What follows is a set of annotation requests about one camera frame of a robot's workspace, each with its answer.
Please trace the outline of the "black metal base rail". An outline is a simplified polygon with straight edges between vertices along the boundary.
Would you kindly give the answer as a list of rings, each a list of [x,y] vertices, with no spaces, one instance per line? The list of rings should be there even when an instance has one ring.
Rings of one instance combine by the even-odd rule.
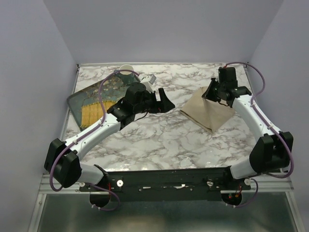
[[[92,204],[106,206],[121,202],[224,201],[239,205],[241,192],[250,190],[246,179],[235,180],[227,168],[148,170],[109,172],[93,187],[81,185],[89,192]]]

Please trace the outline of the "green floral tray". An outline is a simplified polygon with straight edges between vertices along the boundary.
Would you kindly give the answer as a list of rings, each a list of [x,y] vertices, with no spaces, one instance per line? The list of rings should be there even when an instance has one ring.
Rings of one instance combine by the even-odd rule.
[[[114,101],[118,102],[124,97],[127,88],[131,83],[139,82],[140,80],[135,74],[122,75],[117,73],[110,77],[101,89],[101,98],[103,101]],[[96,82],[67,98],[68,107],[72,113],[72,116],[81,131],[84,130],[82,127],[82,107],[99,102],[98,90],[100,82]]]

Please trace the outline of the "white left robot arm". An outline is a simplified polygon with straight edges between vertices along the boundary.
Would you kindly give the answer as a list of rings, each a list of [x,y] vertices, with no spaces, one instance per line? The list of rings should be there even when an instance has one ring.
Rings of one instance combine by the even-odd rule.
[[[64,142],[54,139],[44,163],[45,170],[50,174],[52,190],[58,190],[53,184],[54,180],[62,188],[83,182],[89,183],[97,191],[104,190],[107,173],[97,165],[84,165],[80,161],[93,147],[133,122],[137,114],[167,113],[174,109],[175,105],[168,99],[164,89],[159,88],[158,92],[159,100],[155,92],[149,92],[143,83],[135,82],[128,87],[124,97],[90,127]]]

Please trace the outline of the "green ceramic mug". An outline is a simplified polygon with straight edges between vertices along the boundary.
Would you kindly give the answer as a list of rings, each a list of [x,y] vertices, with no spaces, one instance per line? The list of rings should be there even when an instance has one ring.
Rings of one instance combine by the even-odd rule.
[[[120,66],[118,70],[115,70],[115,76],[120,78],[124,85],[129,85],[136,81],[135,74],[132,72],[134,68],[129,64]]]

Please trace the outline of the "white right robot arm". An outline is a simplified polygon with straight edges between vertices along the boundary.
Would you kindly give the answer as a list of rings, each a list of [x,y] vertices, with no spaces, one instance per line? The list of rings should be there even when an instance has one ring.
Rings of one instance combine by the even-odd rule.
[[[283,132],[275,126],[257,105],[255,98],[246,86],[239,86],[236,69],[225,65],[218,69],[218,78],[212,78],[202,98],[221,103],[234,109],[253,133],[256,144],[249,156],[227,168],[222,184],[234,189],[240,179],[271,174],[273,170],[289,167],[286,174],[277,178],[287,178],[294,170],[292,147],[294,138],[290,132]]]

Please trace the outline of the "beige cloth napkin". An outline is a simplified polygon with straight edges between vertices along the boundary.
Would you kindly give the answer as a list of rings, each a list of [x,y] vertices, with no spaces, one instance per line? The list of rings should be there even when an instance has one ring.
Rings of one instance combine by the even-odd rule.
[[[200,87],[180,109],[180,112],[196,125],[210,134],[214,134],[234,114],[229,106],[202,98],[207,87]]]

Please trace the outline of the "yellow bamboo mat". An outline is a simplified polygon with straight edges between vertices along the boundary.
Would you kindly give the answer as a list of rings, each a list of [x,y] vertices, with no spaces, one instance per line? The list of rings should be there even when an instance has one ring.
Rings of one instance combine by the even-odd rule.
[[[103,117],[103,110],[100,102],[82,106],[81,112],[82,119],[80,127],[82,129],[88,128]]]

